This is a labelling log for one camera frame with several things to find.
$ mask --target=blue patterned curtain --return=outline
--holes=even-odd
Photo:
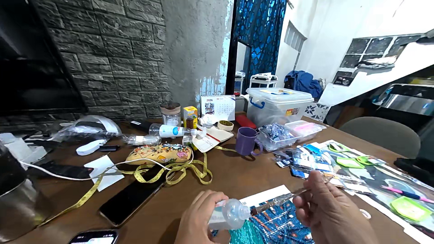
[[[247,82],[258,73],[276,73],[285,10],[286,0],[237,1],[233,37],[252,45]]]

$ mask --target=small brown bottle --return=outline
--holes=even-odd
[[[194,125],[194,118],[193,118],[193,114],[189,114],[187,115],[187,119],[185,120],[186,122],[186,127],[193,129],[193,125]]]

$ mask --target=gray chair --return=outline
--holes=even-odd
[[[416,132],[388,119],[360,117],[346,122],[339,129],[407,158],[416,158],[421,148]]]

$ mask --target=hand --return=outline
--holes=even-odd
[[[311,228],[316,244],[377,244],[368,220],[357,205],[334,185],[312,171],[304,186],[310,191],[294,198],[297,219]]]
[[[175,244],[211,244],[208,222],[216,203],[229,199],[223,192],[201,191],[182,214]]]

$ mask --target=yellow measuring tape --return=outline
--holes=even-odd
[[[225,151],[233,151],[233,152],[235,152],[235,150],[233,150],[233,149],[222,148],[222,147],[220,147],[220,146],[215,146],[214,148],[216,148],[216,149],[220,149],[220,150],[225,150]],[[181,180],[182,180],[182,179],[187,175],[187,171],[186,171],[187,168],[192,168],[192,169],[193,169],[193,172],[194,172],[195,175],[199,178],[199,180],[200,180],[200,182],[201,182],[202,184],[207,185],[207,184],[211,183],[212,180],[213,180],[213,174],[212,174],[211,171],[208,169],[208,163],[207,163],[207,161],[208,161],[208,160],[207,160],[207,154],[204,152],[204,161],[203,161],[203,162],[200,161],[200,160],[193,160],[193,161],[191,161],[191,162],[187,161],[187,162],[182,162],[182,163],[173,163],[173,164],[169,164],[169,165],[167,165],[166,167],[167,167],[167,168],[171,168],[171,169],[170,169],[169,172],[167,172],[167,174],[166,174],[166,183],[169,184],[169,185],[174,185],[174,184],[180,182],[180,181],[181,181]],[[200,164],[200,165],[202,165],[202,166],[204,167],[203,172],[201,172],[201,171],[200,171],[200,170],[199,170],[199,169],[198,169],[194,164]],[[164,168],[161,168],[161,170],[158,172],[158,174],[157,174],[156,176],[154,176],[154,178],[152,178],[152,179],[150,179],[150,180],[148,180],[148,181],[146,181],[146,180],[142,177],[141,174],[144,173],[144,172],[146,172],[146,171],[148,171],[149,168],[152,168],[152,167],[154,167],[154,166],[155,166],[155,164],[145,164],[145,165],[140,165],[140,166],[138,166],[137,169],[136,169],[135,171],[121,171],[121,170],[117,170],[117,171],[120,172],[120,173],[126,174],[126,175],[134,175],[134,177],[135,177],[139,182],[141,182],[141,183],[153,183],[153,182],[156,182],[156,181],[161,177],[161,175],[163,174],[163,172],[164,172],[164,170],[165,170]],[[67,212],[70,212],[71,210],[74,210],[74,209],[76,209],[76,208],[81,207],[81,206],[82,206],[84,203],[86,203],[87,200],[89,200],[89,198],[90,198],[90,197],[95,193],[96,189],[98,188],[99,184],[101,183],[102,177],[103,177],[104,174],[105,174],[109,169],[111,169],[112,167],[106,169],[106,170],[105,170],[105,171],[100,175],[100,177],[98,177],[98,180],[95,182],[95,184],[92,186],[92,188],[90,188],[90,190],[89,190],[86,194],[84,194],[84,196],[82,196],[82,198],[80,198],[80,200],[79,200],[77,203],[75,203],[75,204],[72,205],[71,207],[69,207],[69,208],[63,210],[62,212],[58,213],[58,214],[55,215],[54,217],[45,220],[43,223],[41,223],[41,224],[38,225],[38,226],[44,225],[44,224],[50,222],[51,220],[57,218],[58,216],[60,216],[60,215],[62,215],[62,214],[65,214],[65,213],[67,213]],[[170,174],[171,174],[172,172],[175,172],[175,171],[181,171],[181,172],[182,172],[181,176],[179,176],[179,178],[176,179],[176,180],[174,180],[174,181],[170,181],[170,180],[168,180],[168,177],[170,176]],[[209,181],[204,181],[203,178],[204,178],[205,176],[207,176],[208,174],[210,175],[211,179],[210,179]]]

